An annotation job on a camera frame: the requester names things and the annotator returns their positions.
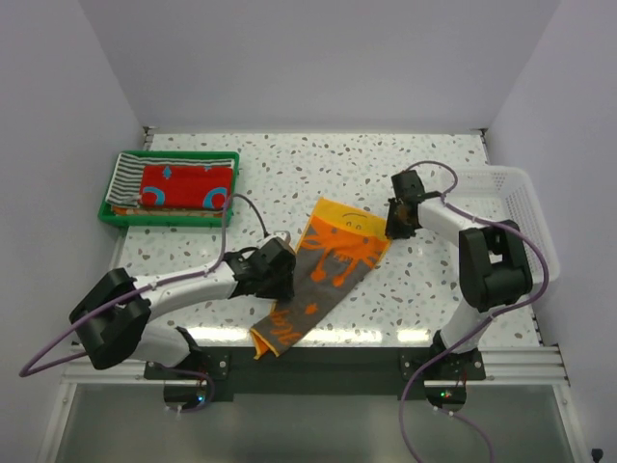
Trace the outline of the orange yellow patterned towel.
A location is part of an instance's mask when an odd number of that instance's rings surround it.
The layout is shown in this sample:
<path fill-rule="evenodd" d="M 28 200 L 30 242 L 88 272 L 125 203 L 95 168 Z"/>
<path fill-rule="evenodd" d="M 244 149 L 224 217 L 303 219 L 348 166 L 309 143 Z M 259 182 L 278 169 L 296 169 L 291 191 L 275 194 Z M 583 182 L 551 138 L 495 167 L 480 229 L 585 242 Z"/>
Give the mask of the orange yellow patterned towel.
<path fill-rule="evenodd" d="M 258 360 L 301 341 L 371 272 L 390 246 L 387 221 L 321 198 L 296 247 L 294 295 L 275 303 L 250 330 Z"/>

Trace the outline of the green white striped towel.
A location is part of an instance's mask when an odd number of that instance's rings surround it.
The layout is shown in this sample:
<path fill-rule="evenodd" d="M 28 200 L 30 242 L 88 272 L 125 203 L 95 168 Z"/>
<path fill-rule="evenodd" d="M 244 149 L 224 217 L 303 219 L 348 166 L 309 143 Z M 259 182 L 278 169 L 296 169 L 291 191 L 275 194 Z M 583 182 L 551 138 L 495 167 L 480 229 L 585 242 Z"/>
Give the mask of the green white striped towel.
<path fill-rule="evenodd" d="M 114 169 L 114 173 L 112 174 L 112 178 L 106 195 L 106 202 L 108 204 L 120 207 L 158 208 L 144 207 L 139 204 L 140 185 L 142 182 L 144 169 L 148 165 L 200 165 L 231 167 L 233 169 L 233 181 L 231 184 L 231 190 L 235 179 L 236 171 L 236 159 L 234 157 L 172 158 L 169 156 L 139 156 L 137 154 L 123 152 L 119 155 Z"/>

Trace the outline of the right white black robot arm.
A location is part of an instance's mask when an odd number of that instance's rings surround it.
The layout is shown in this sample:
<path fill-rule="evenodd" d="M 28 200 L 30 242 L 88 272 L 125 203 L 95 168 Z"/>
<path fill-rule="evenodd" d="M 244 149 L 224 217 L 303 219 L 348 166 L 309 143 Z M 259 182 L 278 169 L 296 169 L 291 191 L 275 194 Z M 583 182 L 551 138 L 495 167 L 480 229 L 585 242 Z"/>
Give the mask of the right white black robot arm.
<path fill-rule="evenodd" d="M 415 170 L 398 173 L 391 182 L 386 236 L 406 239 L 426 229 L 458 249 L 462 300 L 435 334 L 429 360 L 412 376 L 417 379 L 431 369 L 440 378 L 451 378 L 463 368 L 463 356 L 477 349 L 497 309 L 518 303 L 531 291 L 523 236 L 512 221 L 475 217 L 449 204 L 445 193 L 426 191 Z"/>

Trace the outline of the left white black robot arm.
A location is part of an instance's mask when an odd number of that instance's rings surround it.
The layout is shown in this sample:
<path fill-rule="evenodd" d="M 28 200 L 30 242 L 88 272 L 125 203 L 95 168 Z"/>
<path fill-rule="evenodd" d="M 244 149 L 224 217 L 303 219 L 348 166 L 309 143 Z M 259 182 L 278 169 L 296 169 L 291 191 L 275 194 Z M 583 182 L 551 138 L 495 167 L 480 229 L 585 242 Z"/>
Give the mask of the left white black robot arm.
<path fill-rule="evenodd" d="M 167 275 L 132 277 L 123 268 L 107 272 L 69 315 L 92 366 L 112 368 L 127 359 L 154 362 L 178 378 L 201 365 L 187 330 L 152 321 L 201 302 L 239 296 L 289 300 L 294 295 L 296 253 L 273 235 L 259 247 L 226 252 L 221 259 Z"/>

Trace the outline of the red blue patterned towel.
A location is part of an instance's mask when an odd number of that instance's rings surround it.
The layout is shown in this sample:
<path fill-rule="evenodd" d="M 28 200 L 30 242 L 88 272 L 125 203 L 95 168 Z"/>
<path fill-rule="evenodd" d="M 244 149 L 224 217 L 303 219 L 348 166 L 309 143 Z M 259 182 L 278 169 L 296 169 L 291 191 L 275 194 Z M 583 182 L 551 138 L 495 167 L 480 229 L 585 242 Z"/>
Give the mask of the red blue patterned towel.
<path fill-rule="evenodd" d="M 231 190 L 233 169 L 227 166 L 148 165 L 139 204 L 144 207 L 217 210 Z"/>

